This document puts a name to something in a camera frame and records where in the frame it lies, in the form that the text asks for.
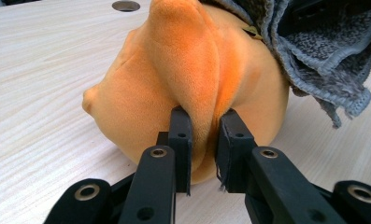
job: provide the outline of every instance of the table hole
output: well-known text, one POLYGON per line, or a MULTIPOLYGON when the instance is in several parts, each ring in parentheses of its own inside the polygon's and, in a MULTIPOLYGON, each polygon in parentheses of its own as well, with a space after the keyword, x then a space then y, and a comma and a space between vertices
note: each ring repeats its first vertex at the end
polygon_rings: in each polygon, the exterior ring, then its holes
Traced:
POLYGON ((141 6, 134 1, 118 1, 112 4, 112 7, 121 12, 132 12, 137 11, 141 6))

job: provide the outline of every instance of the wooden table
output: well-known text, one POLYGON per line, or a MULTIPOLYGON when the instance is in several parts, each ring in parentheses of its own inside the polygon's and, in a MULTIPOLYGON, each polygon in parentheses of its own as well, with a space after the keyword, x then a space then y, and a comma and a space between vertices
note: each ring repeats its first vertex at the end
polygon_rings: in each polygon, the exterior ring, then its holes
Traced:
MULTIPOLYGON (((113 1, 0 8, 0 223, 42 223, 73 183, 113 184, 136 169, 80 106, 148 17, 148 0, 134 12, 114 10, 113 1)), ((365 85, 371 90, 371 75, 365 85)), ((345 179, 371 185, 371 104, 353 121, 341 117, 334 130, 311 97, 292 96, 272 146, 326 189, 345 179)), ((192 197, 178 195, 177 223, 250 223, 243 195, 219 186, 214 179, 193 186, 192 197)))

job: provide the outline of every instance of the screw hole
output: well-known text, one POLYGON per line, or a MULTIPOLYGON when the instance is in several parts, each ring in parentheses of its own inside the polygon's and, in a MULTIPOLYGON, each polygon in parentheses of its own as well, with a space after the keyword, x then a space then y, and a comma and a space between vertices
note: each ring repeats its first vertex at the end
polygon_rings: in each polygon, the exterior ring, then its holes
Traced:
POLYGON ((154 215, 154 212, 153 212, 153 208, 151 207, 143 207, 139 209, 138 212, 136 213, 136 216, 138 217, 138 219, 142 221, 150 220, 151 218, 153 218, 153 215, 154 215))
POLYGON ((260 154, 263 155, 264 157, 267 157, 269 159, 274 159, 278 156, 278 153, 273 151, 273 150, 270 150, 270 149, 264 149, 262 151, 260 151, 260 154))
POLYGON ((371 190, 361 186, 350 185, 348 193, 359 201, 371 203, 371 190))
POLYGON ((84 185, 75 192, 75 199, 78 201, 89 201, 97 196, 99 192, 100 187, 96 184, 84 185))
POLYGON ((86 188, 80 191, 80 195, 89 196, 89 195, 92 195, 94 192, 95 192, 94 188, 86 188))
POLYGON ((141 6, 137 2, 133 1, 118 1, 112 4, 112 7, 121 12, 132 12, 137 11, 141 6))
POLYGON ((150 155, 154 158, 161 158, 167 154, 167 151, 162 148, 156 148, 150 152, 150 155))
POLYGON ((315 222, 325 222, 325 215, 316 209, 310 209, 307 211, 310 219, 315 222))

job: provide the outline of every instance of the orange plush toy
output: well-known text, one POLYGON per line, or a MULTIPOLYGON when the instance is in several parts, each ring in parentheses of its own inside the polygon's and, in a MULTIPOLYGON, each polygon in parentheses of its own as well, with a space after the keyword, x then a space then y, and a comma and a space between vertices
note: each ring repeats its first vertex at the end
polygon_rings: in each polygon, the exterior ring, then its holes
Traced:
POLYGON ((257 144, 277 134, 289 84, 277 61, 237 16, 196 0, 152 0, 150 15, 132 31, 83 108, 133 162, 167 132, 173 107, 193 124, 192 183, 216 174, 220 117, 233 108, 257 144))

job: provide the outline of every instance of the fuzzy gray cloth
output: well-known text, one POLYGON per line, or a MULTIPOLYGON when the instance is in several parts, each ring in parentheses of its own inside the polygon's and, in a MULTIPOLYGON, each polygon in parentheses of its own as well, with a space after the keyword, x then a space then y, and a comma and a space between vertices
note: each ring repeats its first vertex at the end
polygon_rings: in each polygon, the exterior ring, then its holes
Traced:
POLYGON ((278 23, 291 0, 200 0, 218 5, 255 26, 278 59, 282 73, 298 96, 312 95, 341 126, 336 113, 344 108, 349 118, 359 116, 371 100, 363 86, 371 69, 371 13, 330 21, 285 37, 278 23))

